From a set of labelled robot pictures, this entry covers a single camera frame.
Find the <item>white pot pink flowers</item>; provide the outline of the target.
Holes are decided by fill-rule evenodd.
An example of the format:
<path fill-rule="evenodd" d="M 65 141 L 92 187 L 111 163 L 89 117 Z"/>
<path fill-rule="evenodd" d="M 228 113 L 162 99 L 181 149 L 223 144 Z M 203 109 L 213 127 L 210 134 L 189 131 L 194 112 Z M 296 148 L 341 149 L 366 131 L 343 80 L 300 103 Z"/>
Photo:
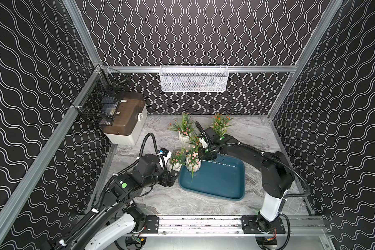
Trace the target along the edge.
<path fill-rule="evenodd" d="M 191 178 L 200 170 L 202 161 L 199 158 L 199 148 L 189 150 L 185 155 L 185 165 L 187 170 L 191 173 Z"/>

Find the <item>pink flower potted plant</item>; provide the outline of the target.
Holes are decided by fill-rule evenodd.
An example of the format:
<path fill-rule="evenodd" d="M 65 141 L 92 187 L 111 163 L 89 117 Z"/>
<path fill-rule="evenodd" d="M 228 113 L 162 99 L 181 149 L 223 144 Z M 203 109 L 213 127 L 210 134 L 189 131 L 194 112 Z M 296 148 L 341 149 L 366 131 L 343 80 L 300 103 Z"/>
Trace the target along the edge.
<path fill-rule="evenodd" d="M 180 171 L 182 166 L 185 165 L 186 154 L 187 154 L 187 149 L 185 148 L 176 149 L 172 153 L 171 159 L 167 163 L 168 170 Z"/>

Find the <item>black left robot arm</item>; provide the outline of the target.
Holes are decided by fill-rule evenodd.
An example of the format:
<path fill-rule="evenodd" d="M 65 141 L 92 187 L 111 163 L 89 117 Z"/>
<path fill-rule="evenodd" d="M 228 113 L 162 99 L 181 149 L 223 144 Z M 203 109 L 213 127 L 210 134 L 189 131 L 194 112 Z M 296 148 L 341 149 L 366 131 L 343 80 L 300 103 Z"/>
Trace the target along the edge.
<path fill-rule="evenodd" d="M 172 153 L 155 148 L 154 154 L 144 154 L 148 133 L 143 139 L 136 161 L 121 170 L 105 184 L 93 208 L 58 242 L 46 243 L 44 250 L 104 250 L 126 234 L 139 234 L 152 224 L 134 199 L 144 196 L 143 190 L 159 184 L 173 186 L 179 175 L 168 170 Z"/>

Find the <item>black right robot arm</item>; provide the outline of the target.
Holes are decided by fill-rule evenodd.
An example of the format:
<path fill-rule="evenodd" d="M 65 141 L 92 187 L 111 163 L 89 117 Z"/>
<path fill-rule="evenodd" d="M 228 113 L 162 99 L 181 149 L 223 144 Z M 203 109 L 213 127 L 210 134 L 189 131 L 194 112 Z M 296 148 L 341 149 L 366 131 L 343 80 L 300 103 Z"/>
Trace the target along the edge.
<path fill-rule="evenodd" d="M 220 136 L 211 127 L 203 129 L 198 121 L 195 125 L 202 144 L 199 159 L 216 159 L 223 154 L 240 159 L 260 171 L 261 185 L 266 194 L 255 219 L 255 227 L 259 232 L 269 233 L 274 230 L 282 215 L 285 200 L 309 196 L 309 184 L 288 164 L 281 152 L 262 151 L 229 134 Z"/>

